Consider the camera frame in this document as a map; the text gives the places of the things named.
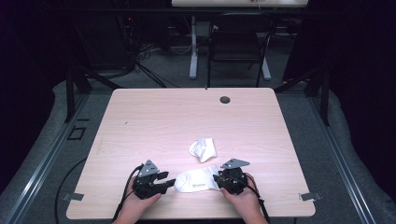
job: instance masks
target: white cloth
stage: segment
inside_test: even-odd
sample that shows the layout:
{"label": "white cloth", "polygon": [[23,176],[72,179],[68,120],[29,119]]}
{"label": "white cloth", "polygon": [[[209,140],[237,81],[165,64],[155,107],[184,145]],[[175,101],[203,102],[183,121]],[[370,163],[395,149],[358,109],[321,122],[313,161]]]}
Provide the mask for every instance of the white cloth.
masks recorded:
{"label": "white cloth", "polygon": [[200,162],[207,161],[211,157],[217,157],[213,138],[201,138],[194,142],[189,149],[192,156],[198,157]]}
{"label": "white cloth", "polygon": [[213,175],[219,175],[219,169],[216,165],[185,171],[176,177],[174,188],[178,192],[183,193],[207,189],[219,190],[219,186],[213,179]]}

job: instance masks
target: wooden table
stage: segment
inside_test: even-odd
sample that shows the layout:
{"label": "wooden table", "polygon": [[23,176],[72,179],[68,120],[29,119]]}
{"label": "wooden table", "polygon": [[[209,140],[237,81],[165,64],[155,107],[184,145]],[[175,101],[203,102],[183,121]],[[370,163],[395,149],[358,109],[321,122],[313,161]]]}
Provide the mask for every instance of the wooden table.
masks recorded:
{"label": "wooden table", "polygon": [[[280,7],[294,7],[304,8],[308,4],[308,0],[172,0],[173,7],[222,7],[229,10],[238,7],[257,8],[280,8]],[[198,69],[198,49],[196,42],[196,21],[195,17],[191,18],[191,63],[190,63],[190,78],[197,78]],[[267,60],[264,58],[262,64],[262,74],[264,80],[271,80],[270,70],[268,68]]]}
{"label": "wooden table", "polygon": [[174,7],[306,7],[308,0],[172,0]]}
{"label": "wooden table", "polygon": [[[223,104],[219,99],[231,99]],[[199,138],[212,137],[218,157],[200,163],[189,153]],[[309,217],[312,202],[299,199],[308,187],[271,89],[116,90],[94,139],[67,216],[112,218],[132,170],[151,159],[165,180],[183,171],[237,158],[249,161],[270,217]],[[167,193],[143,219],[239,217],[219,191]]]}

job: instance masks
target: white desk leg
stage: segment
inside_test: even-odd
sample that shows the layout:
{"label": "white desk leg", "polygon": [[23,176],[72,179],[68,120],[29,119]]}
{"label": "white desk leg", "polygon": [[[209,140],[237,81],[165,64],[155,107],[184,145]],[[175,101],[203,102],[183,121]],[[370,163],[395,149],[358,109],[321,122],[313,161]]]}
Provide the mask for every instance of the white desk leg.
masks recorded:
{"label": "white desk leg", "polygon": [[191,18],[191,64],[190,64],[190,78],[197,78],[198,66],[198,49],[197,49],[197,36],[195,33],[195,17]]}
{"label": "white desk leg", "polygon": [[267,60],[264,58],[264,62],[262,63],[262,74],[264,76],[264,80],[271,80],[270,69],[268,68]]}

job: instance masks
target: hand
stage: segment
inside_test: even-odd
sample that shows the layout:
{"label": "hand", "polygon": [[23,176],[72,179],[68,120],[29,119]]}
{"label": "hand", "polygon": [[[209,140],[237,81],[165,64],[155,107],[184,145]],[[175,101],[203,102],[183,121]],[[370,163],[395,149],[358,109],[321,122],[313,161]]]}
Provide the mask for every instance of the hand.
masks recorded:
{"label": "hand", "polygon": [[[246,173],[246,175],[247,175],[247,184],[255,189],[253,183],[254,181],[253,176],[248,173]],[[244,219],[244,221],[247,224],[268,223],[265,220],[265,218],[262,216],[262,212],[257,196],[251,189],[245,188],[245,190],[238,195],[230,194],[224,188],[221,188],[220,191],[223,194],[224,198],[233,204],[238,214],[241,215],[242,219]]]}
{"label": "hand", "polygon": [[[128,184],[127,194],[132,192],[132,184],[136,176],[131,178]],[[120,210],[119,217],[113,222],[115,224],[132,224],[143,215],[145,210],[149,208],[152,204],[158,202],[161,198],[161,193],[158,193],[147,199],[139,199],[134,193],[131,193],[124,201],[122,208]]]}

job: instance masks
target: dark background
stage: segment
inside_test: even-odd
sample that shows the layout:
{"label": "dark background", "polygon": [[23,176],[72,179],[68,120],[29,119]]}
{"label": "dark background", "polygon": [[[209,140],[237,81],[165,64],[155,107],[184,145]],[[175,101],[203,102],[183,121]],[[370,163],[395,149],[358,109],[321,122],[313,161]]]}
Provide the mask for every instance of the dark background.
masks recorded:
{"label": "dark background", "polygon": [[[95,35],[84,35],[85,22],[92,20],[76,18],[74,26],[66,17],[49,19],[29,0],[3,1],[0,6],[3,191],[49,117],[54,103],[51,89],[65,79],[69,65],[122,68],[130,65],[131,58],[116,33],[115,21],[97,22]],[[308,9],[344,10],[350,16],[345,20],[304,20],[284,79],[317,67],[331,49],[335,34],[343,34],[330,70],[331,89],[340,99],[354,148],[377,184],[396,201],[396,5],[391,1],[311,0]],[[84,41],[90,43],[91,50]]]}

